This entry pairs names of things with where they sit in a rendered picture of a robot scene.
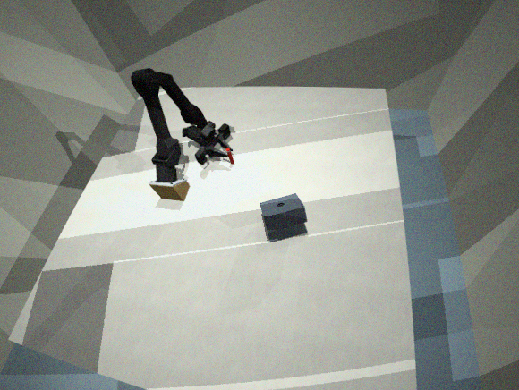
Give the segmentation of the dark red cylinder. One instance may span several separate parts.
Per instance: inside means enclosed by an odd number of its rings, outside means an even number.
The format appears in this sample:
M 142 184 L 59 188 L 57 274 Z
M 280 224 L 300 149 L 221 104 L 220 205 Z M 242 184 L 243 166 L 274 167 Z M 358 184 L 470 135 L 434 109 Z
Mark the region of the dark red cylinder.
M 229 157 L 229 159 L 230 159 L 231 164 L 234 164 L 234 160 L 233 160 L 232 154 L 231 154 L 231 152 L 230 152 L 230 149 L 227 148 L 227 149 L 226 149 L 226 152 L 227 152 L 227 155 L 228 155 L 228 157 Z

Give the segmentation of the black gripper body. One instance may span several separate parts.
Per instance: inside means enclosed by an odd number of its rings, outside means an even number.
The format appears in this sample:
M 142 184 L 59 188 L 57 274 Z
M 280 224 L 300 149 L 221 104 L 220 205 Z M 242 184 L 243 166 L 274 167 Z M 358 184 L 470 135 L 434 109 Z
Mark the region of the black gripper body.
M 202 130 L 201 130 L 202 131 Z M 195 137 L 195 141 L 197 143 L 200 144 L 201 147 L 204 147 L 204 148 L 201 148 L 200 150 L 198 150 L 196 153 L 195 153 L 195 157 L 197 158 L 198 162 L 200 164 L 204 164 L 206 161 L 207 161 L 207 158 L 205 157 L 205 155 L 207 154 L 208 155 L 208 152 L 207 152 L 207 149 L 208 147 L 210 146 L 210 144 L 212 144 L 213 146 L 215 146 L 217 143 L 219 143 L 219 140 L 218 140 L 218 137 L 221 135 L 221 133 L 224 134 L 225 136 L 225 139 L 227 139 L 227 137 L 230 136 L 230 130 L 229 130 L 229 125 L 227 124 L 222 124 L 219 128 L 218 128 L 218 135 L 216 137 L 214 137 L 214 135 L 208 140 L 208 141 L 202 141 L 201 139 L 201 136 L 200 136 L 200 132 L 199 131 Z M 208 143 L 208 144 L 207 144 Z

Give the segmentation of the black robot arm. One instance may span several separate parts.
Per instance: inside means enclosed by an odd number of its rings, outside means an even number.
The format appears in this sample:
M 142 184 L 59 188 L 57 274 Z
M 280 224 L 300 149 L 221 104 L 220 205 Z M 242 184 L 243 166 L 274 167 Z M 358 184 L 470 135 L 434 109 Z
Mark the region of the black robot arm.
M 155 182 L 174 182 L 177 180 L 174 166 L 178 165 L 181 148 L 179 140 L 174 139 L 167 128 L 166 118 L 158 97 L 159 86 L 175 102 L 184 121 L 191 124 L 191 126 L 183 128 L 182 137 L 195 141 L 197 133 L 202 130 L 200 132 L 202 141 L 208 141 L 213 135 L 217 135 L 216 125 L 207 121 L 203 113 L 187 99 L 171 74 L 146 68 L 133 72 L 131 77 L 135 90 L 145 102 L 152 127 L 157 136 L 157 153 L 151 159 L 153 165 L 156 165 L 157 179 Z

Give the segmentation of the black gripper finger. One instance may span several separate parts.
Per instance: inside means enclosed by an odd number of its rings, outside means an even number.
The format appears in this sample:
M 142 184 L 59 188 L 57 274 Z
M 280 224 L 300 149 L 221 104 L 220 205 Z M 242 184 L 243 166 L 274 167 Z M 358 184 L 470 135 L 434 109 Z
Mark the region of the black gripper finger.
M 225 141 L 225 136 L 223 133 L 221 133 L 221 135 L 218 137 L 218 140 L 219 140 L 219 143 L 220 143 L 220 146 L 223 147 L 223 148 L 229 148 L 230 151 L 233 151 L 232 148 L 227 144 L 227 142 Z
M 212 157 L 228 157 L 228 155 L 225 152 L 215 148 L 212 144 L 210 144 L 210 146 L 208 147 L 207 152 L 208 152 L 208 155 L 210 158 L 212 158 Z

